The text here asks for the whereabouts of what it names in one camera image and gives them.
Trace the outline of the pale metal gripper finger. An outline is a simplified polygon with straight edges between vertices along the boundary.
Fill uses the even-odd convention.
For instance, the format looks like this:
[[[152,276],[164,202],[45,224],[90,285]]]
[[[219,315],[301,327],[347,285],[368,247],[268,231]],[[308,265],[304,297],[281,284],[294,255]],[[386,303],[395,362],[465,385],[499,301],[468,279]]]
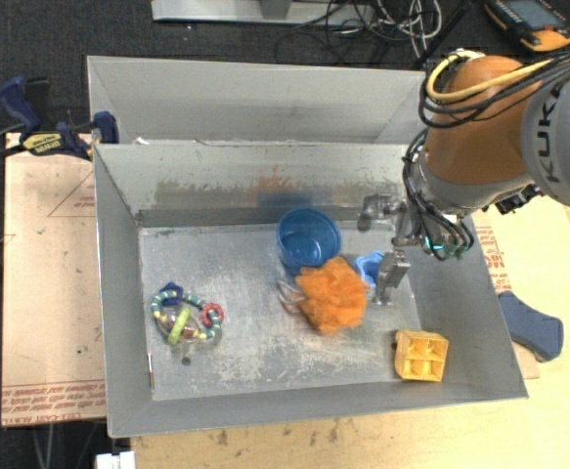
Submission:
[[[374,221],[397,216],[405,210],[405,200],[391,193],[375,193],[363,199],[362,210],[357,215],[357,229],[368,232]]]
[[[399,287],[410,266],[404,250],[392,250],[383,255],[375,279],[374,300],[378,305],[390,303],[391,290]]]

